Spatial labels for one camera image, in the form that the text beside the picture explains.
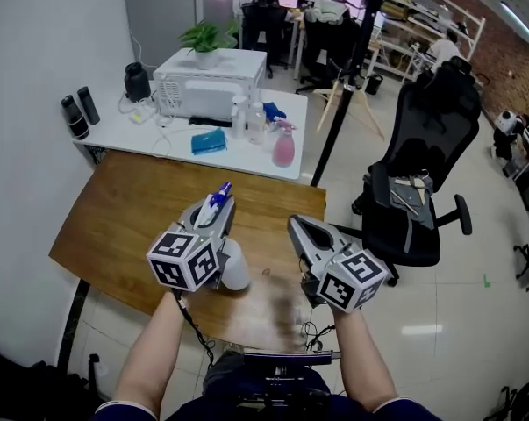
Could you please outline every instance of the black cylinder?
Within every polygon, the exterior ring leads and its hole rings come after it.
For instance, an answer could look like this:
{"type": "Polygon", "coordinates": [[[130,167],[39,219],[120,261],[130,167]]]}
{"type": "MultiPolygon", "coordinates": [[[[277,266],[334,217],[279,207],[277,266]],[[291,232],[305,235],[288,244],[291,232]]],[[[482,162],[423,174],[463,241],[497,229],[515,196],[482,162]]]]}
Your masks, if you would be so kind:
{"type": "Polygon", "coordinates": [[[377,90],[381,87],[383,77],[381,75],[371,75],[366,86],[366,92],[370,95],[377,95],[377,90]]]}
{"type": "Polygon", "coordinates": [[[87,86],[77,90],[77,95],[81,100],[82,108],[85,109],[85,114],[91,125],[96,125],[100,121],[98,116],[97,108],[95,103],[92,101],[92,96],[90,96],[90,91],[87,86]]]}
{"type": "Polygon", "coordinates": [[[73,96],[68,95],[63,98],[61,107],[65,112],[66,120],[73,135],[79,140],[85,139],[89,135],[89,125],[77,107],[73,96]]]}
{"type": "Polygon", "coordinates": [[[139,62],[125,68],[124,85],[127,97],[134,103],[151,95],[149,76],[139,62]]]}

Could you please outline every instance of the mesh chair back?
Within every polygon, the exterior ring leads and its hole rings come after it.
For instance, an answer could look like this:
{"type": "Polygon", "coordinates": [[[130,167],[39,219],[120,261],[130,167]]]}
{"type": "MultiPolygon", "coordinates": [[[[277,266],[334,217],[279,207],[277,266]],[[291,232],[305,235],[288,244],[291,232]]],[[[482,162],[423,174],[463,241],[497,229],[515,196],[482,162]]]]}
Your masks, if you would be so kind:
{"type": "Polygon", "coordinates": [[[313,73],[320,52],[326,50],[327,63],[331,60],[339,68],[345,67],[352,57],[360,26],[351,18],[345,18],[341,25],[333,25],[311,22],[307,16],[308,13],[305,12],[307,47],[303,56],[304,65],[313,73]]]}
{"type": "Polygon", "coordinates": [[[390,176],[428,173],[437,192],[476,137],[480,114],[481,99],[470,76],[444,62],[427,85],[413,82],[401,88],[382,163],[390,176]]]}
{"type": "Polygon", "coordinates": [[[276,57],[282,49],[282,27],[288,10],[277,6],[248,4],[243,10],[243,48],[254,50],[261,32],[266,33],[266,50],[276,57]]]}

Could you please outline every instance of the chair armrest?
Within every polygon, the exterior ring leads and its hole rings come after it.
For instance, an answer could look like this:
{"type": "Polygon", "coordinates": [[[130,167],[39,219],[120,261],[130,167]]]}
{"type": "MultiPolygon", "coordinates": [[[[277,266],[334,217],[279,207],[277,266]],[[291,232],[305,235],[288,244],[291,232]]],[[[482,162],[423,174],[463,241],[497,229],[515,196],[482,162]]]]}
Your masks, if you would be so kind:
{"type": "Polygon", "coordinates": [[[436,220],[438,227],[447,225],[455,220],[459,220],[461,223],[461,230],[464,235],[471,235],[473,233],[473,225],[471,224],[471,216],[468,213],[467,203],[465,198],[461,195],[455,195],[455,204],[457,209],[452,210],[446,215],[441,216],[436,220]]]}
{"type": "Polygon", "coordinates": [[[382,207],[390,207],[389,176],[387,167],[381,162],[371,166],[371,192],[377,204],[382,207]]]}

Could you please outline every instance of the ceiling light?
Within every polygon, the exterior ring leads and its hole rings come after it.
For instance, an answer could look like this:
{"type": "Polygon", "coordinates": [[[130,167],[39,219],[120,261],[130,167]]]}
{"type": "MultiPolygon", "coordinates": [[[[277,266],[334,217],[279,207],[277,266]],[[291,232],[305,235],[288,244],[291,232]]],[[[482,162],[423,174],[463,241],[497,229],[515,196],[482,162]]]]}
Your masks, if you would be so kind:
{"type": "Polygon", "coordinates": [[[510,17],[513,18],[518,23],[518,25],[521,26],[525,30],[525,32],[527,32],[527,34],[529,34],[529,27],[521,21],[521,19],[514,11],[510,9],[510,6],[502,2],[502,7],[510,15],[510,17]]]}

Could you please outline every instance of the wooden table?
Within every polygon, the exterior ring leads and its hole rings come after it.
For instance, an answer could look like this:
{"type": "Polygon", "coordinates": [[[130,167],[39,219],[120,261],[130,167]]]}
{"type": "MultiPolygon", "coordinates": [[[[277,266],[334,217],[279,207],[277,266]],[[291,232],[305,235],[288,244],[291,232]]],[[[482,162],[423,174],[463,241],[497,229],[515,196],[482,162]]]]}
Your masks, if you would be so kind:
{"type": "Polygon", "coordinates": [[[295,350],[311,306],[299,283],[288,216],[323,219],[325,191],[197,164],[110,151],[69,212],[50,257],[93,287],[152,314],[165,289],[146,260],[155,236],[182,211],[232,183],[231,238],[247,259],[243,292],[200,289],[190,313],[204,335],[264,349],[295,350]]]}

